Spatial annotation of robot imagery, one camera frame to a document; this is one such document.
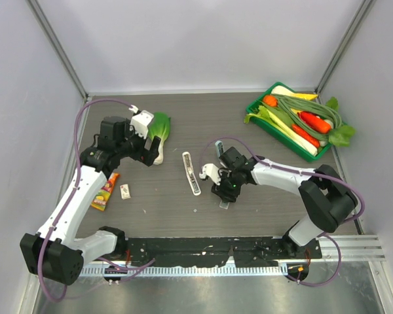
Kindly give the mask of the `staples tray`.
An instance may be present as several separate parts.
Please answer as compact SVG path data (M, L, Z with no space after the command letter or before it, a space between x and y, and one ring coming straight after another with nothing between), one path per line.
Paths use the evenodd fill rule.
M219 204L219 207L222 208L222 209L228 209L229 208L229 204L230 204L229 202L221 201L220 204Z

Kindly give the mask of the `white stapler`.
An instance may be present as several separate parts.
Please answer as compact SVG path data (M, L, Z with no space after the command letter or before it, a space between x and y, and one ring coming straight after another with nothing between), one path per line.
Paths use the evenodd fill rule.
M183 164L184 164L187 180L191 187L191 191L194 196L199 196L201 194L201 190L194 173L191 155L189 152L183 152L182 158L183 158Z

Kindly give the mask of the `staples box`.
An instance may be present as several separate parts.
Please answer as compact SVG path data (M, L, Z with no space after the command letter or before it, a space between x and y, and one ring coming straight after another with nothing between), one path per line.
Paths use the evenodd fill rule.
M130 189L128 184L120 185L121 199L127 200L131 198Z

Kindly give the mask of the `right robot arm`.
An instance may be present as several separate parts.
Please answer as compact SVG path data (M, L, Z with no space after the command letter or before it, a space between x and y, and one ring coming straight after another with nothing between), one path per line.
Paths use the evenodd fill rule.
M300 257L307 245L324 233L333 233L358 205L353 191L328 165L305 169L277 164L261 156L247 158L234 147L220 157L221 167L204 164L200 178L211 179L212 193L234 203L243 185L272 186L299 196L306 216L282 237L282 248L290 258Z

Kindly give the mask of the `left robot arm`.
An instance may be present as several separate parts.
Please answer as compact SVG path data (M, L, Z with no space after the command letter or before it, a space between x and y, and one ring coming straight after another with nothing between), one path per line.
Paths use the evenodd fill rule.
M85 264L104 255L113 261L125 256L127 241L120 229L104 226L86 238L75 236L92 201L123 158L153 164L160 139L154 139L149 149L145 143L154 120L148 111L131 119L104 118L97 141L81 153L81 167L50 218L35 234L24 234L20 241L30 273L72 285Z

